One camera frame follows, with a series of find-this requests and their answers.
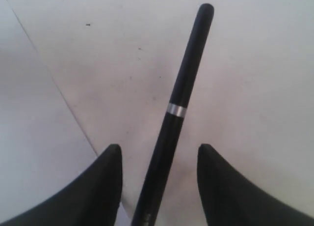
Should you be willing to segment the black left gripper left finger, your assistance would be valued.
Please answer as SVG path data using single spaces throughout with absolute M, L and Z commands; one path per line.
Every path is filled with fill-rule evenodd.
M 73 182 L 4 226 L 113 226 L 122 195 L 122 151 L 108 148 Z

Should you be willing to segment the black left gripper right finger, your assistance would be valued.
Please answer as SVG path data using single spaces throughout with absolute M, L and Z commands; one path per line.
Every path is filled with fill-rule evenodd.
M 198 149 L 197 182 L 209 226 L 312 226 L 314 219 L 245 178 L 210 144 Z

